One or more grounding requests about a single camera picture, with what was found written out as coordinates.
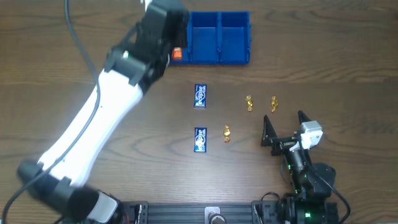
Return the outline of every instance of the wooden tabletop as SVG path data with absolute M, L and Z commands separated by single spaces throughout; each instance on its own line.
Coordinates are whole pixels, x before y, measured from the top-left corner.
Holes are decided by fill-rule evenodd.
M 115 130 L 89 184 L 120 200 L 251 202 L 292 192 L 282 157 L 260 147 L 262 118 L 279 136 L 303 110 L 323 127 L 313 162 L 336 170 L 347 223 L 398 221 L 398 1 L 184 0 L 193 11 L 250 11 L 248 66 L 171 67 Z M 144 15 L 138 0 L 72 1 L 72 21 L 97 71 L 108 49 Z M 193 87 L 208 85 L 205 110 Z M 65 25 L 61 0 L 0 3 L 0 206 L 21 187 L 16 169 L 62 135 L 94 87 Z M 246 95 L 254 108 L 248 112 Z M 271 97 L 279 107 L 271 114 Z M 231 142 L 224 143 L 224 124 Z M 208 152 L 193 153 L 194 127 Z M 338 202 L 340 215 L 344 205 Z M 21 196 L 9 223 L 59 215 Z

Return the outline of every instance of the gold candy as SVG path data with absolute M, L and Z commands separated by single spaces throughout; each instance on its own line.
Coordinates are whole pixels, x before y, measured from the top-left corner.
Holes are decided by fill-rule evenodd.
M 276 108 L 278 107 L 278 100 L 276 99 L 276 96 L 272 97 L 272 101 L 271 101 L 271 106 L 272 106 L 272 111 L 271 112 L 275 112 Z
M 248 111 L 253 110 L 253 101 L 251 100 L 251 95 L 246 97 L 246 102 L 248 104 Z
M 224 142 L 229 142 L 230 138 L 229 135 L 231 134 L 231 130 L 229 130 L 229 125 L 224 124 Z

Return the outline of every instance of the blue candy wrapper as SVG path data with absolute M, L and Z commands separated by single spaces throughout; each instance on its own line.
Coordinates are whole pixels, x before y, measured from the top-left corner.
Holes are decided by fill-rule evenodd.
M 194 108 L 206 108 L 206 84 L 195 84 L 195 104 Z
M 207 128 L 195 128 L 195 148 L 194 152 L 206 152 Z

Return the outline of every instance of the wood grain surface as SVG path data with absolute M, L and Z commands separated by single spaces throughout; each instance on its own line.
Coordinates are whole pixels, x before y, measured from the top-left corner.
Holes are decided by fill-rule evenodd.
M 121 200 L 149 202 L 250 202 L 268 191 L 292 192 L 280 177 L 282 158 L 260 147 L 262 117 L 276 95 L 271 121 L 280 136 L 298 129 L 298 110 L 323 126 L 310 155 L 336 169 L 335 187 L 352 208 L 347 223 L 398 222 L 398 1 L 183 2 L 193 11 L 250 11 L 251 63 L 168 69 L 111 136 L 89 184 Z M 100 71 L 144 6 L 81 0 L 71 2 L 71 14 Z M 205 110 L 193 109 L 195 83 L 208 85 Z M 93 86 L 63 1 L 0 1 L 1 208 L 21 186 L 20 162 L 38 159 L 59 138 Z M 208 128 L 206 154 L 193 153 L 196 126 Z M 339 209 L 343 215 L 341 202 Z M 9 223 L 58 216 L 24 194 Z

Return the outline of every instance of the blue tray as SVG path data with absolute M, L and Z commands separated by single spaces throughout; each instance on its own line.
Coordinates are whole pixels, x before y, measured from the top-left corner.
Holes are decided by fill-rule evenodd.
M 250 62 L 250 13 L 190 12 L 188 47 L 172 64 L 244 65 Z

